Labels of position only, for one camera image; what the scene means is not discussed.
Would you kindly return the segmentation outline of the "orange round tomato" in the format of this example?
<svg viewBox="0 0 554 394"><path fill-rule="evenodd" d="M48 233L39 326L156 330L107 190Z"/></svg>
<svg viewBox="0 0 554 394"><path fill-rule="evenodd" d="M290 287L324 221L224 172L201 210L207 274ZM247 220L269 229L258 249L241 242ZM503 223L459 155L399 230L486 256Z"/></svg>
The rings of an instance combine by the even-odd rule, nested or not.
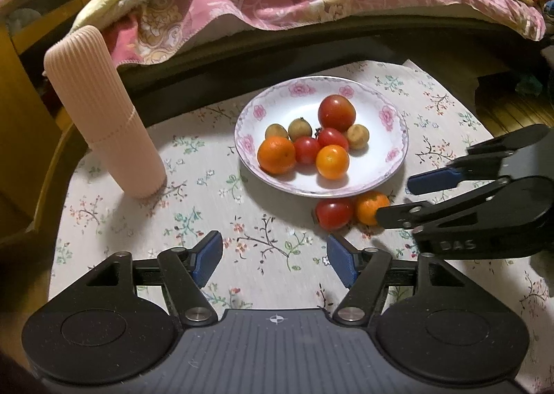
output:
<svg viewBox="0 0 554 394"><path fill-rule="evenodd" d="M349 168L349 154L340 145L322 147L315 160L318 173L328 180L342 179Z"/></svg>

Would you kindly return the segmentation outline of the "red oval cherry tomato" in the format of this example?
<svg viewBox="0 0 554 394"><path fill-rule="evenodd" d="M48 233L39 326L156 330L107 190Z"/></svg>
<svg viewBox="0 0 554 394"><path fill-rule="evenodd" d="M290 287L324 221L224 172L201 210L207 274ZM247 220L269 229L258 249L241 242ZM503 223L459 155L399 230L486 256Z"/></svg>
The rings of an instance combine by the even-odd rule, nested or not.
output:
<svg viewBox="0 0 554 394"><path fill-rule="evenodd" d="M346 151L349 149L347 138L345 135L333 128L321 128L316 132L316 139L321 148L329 145L338 145Z"/></svg>

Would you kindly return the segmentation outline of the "red cherry tomato with stem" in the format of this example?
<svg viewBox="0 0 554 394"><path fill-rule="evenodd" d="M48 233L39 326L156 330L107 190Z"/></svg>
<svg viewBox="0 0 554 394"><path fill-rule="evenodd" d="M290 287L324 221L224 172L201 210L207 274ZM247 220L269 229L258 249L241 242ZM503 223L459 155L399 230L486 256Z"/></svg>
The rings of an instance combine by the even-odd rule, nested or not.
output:
<svg viewBox="0 0 554 394"><path fill-rule="evenodd" d="M294 141L296 161L302 165L313 165L320 150L317 139L310 136L300 136Z"/></svg>

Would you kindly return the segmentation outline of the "brown longan fruit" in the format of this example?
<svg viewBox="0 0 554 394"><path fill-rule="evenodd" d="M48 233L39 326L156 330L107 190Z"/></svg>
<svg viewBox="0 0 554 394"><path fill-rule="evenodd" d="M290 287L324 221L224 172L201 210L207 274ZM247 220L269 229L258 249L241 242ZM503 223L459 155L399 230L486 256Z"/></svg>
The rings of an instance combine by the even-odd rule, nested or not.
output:
<svg viewBox="0 0 554 394"><path fill-rule="evenodd" d="M287 132L291 141L297 141L298 138L311 137L313 135L311 125L302 117L294 119L289 124Z"/></svg>

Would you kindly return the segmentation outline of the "small orange tangerine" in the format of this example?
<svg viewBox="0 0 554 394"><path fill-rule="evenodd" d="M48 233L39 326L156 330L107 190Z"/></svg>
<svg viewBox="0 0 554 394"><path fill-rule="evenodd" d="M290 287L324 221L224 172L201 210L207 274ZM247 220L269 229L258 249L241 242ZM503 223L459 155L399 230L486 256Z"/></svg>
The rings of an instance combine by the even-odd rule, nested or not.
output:
<svg viewBox="0 0 554 394"><path fill-rule="evenodd" d="M259 146L257 161L268 174L286 174L296 165L295 146L289 139L271 136Z"/></svg>

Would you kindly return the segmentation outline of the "white floral plate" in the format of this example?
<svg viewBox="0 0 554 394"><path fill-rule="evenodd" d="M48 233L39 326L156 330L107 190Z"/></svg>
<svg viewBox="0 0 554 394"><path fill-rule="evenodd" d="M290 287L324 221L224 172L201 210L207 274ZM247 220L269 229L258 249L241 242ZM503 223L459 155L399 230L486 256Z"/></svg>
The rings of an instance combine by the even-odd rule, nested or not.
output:
<svg viewBox="0 0 554 394"><path fill-rule="evenodd" d="M294 195L353 197L386 182L409 150L406 122L375 89L312 76L265 89L235 126L242 163Z"/></svg>

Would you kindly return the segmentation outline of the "large red tomato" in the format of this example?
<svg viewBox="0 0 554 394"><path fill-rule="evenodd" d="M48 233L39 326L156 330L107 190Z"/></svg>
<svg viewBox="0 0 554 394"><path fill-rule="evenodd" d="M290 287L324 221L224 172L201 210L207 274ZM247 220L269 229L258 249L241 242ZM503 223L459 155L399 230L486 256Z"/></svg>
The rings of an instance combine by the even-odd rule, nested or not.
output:
<svg viewBox="0 0 554 394"><path fill-rule="evenodd" d="M319 105L318 120L324 128L345 132L355 123L356 110L346 97L330 95Z"/></svg>

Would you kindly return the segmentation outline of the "small brown longan on plate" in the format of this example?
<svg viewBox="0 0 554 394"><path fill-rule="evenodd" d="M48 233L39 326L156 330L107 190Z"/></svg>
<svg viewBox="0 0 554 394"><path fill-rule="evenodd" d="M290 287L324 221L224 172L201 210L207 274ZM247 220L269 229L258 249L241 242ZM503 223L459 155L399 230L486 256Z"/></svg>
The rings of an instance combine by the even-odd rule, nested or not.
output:
<svg viewBox="0 0 554 394"><path fill-rule="evenodd" d="M288 139L288 132L282 125L271 124L267 127L265 131L265 138L268 139L271 137L280 137L280 138Z"/></svg>

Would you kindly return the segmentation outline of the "pink ribbed cylinder container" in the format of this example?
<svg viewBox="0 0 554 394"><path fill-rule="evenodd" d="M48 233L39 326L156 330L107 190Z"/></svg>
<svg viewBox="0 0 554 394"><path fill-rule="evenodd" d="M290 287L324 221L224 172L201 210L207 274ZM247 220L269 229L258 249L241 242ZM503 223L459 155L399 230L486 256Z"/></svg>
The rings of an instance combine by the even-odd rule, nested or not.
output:
<svg viewBox="0 0 554 394"><path fill-rule="evenodd" d="M135 199L156 193L164 165L99 30L86 25L67 35L43 64L72 122L121 189Z"/></svg>

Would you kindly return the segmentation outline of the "dark bed frame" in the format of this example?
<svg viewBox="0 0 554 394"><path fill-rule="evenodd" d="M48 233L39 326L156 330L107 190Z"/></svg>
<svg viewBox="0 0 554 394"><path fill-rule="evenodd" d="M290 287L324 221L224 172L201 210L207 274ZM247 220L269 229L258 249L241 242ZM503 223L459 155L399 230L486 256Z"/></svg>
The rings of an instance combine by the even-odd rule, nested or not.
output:
<svg viewBox="0 0 554 394"><path fill-rule="evenodd" d="M477 19L353 17L250 31L119 74L146 125L343 64L411 60L467 107L474 96L553 97L553 35L539 42Z"/></svg>

